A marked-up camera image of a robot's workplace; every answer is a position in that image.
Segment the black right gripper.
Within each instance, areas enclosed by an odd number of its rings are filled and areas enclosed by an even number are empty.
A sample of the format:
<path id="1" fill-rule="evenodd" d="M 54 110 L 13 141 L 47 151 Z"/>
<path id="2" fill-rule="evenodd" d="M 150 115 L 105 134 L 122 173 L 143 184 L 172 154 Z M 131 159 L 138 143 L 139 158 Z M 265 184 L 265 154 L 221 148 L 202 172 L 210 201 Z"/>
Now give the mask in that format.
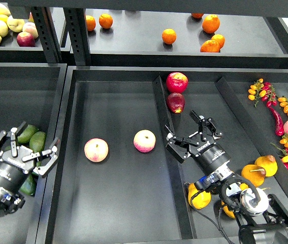
<path id="1" fill-rule="evenodd" d="M 195 138 L 199 141 L 176 136 L 165 125 L 164 129 L 167 132 L 166 149 L 179 163 L 183 163 L 192 156 L 205 175 L 211 175 L 215 172 L 227 175 L 227 171 L 230 172 L 228 169 L 230 156 L 215 142 L 223 136 L 223 133 L 216 128 L 216 122 L 213 118 L 205 118 L 198 115 L 194 110 L 191 110 L 189 114 L 198 124 L 200 136 Z"/>

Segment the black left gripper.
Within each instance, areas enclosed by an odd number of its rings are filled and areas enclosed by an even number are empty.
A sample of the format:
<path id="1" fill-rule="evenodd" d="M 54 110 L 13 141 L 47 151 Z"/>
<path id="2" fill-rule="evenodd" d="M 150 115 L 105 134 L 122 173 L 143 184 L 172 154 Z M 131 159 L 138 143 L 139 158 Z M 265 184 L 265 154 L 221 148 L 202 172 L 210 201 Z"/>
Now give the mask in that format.
<path id="1" fill-rule="evenodd" d="M 10 194 L 19 193 L 22 184 L 31 173 L 46 177 L 58 159 L 59 138 L 56 137 L 48 149 L 33 152 L 25 146 L 18 146 L 18 136 L 26 129 L 23 121 L 19 127 L 9 132 L 0 131 L 0 190 Z M 2 146 L 9 140 L 11 150 L 3 152 Z"/>

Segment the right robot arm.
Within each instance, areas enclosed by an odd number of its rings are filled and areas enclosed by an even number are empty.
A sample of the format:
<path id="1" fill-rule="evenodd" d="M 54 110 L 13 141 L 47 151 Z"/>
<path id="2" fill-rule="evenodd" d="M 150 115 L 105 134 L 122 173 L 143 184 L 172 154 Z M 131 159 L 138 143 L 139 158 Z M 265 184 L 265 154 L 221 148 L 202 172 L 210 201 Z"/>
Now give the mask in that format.
<path id="1" fill-rule="evenodd" d="M 204 173 L 194 183 L 197 190 L 188 202 L 197 211 L 193 200 L 202 193 L 215 193 L 228 210 L 233 211 L 238 224 L 240 243 L 288 243 L 288 211 L 273 194 L 267 195 L 253 183 L 234 173 L 229 167 L 229 155 L 216 142 L 222 132 L 212 118 L 190 112 L 198 130 L 188 137 L 179 137 L 173 125 L 165 125 L 166 148 L 179 162 L 193 158 Z"/>

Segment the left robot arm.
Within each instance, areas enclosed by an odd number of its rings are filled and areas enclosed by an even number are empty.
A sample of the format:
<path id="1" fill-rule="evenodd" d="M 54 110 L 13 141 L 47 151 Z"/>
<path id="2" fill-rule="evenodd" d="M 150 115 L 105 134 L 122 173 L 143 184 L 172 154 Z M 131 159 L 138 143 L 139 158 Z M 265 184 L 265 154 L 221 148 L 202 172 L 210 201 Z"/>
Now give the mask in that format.
<path id="1" fill-rule="evenodd" d="M 32 174 L 47 176 L 58 159 L 59 138 L 48 149 L 36 151 L 18 142 L 26 128 L 27 123 L 22 122 L 10 131 L 0 131 L 0 218 L 23 207 L 22 185 Z"/>

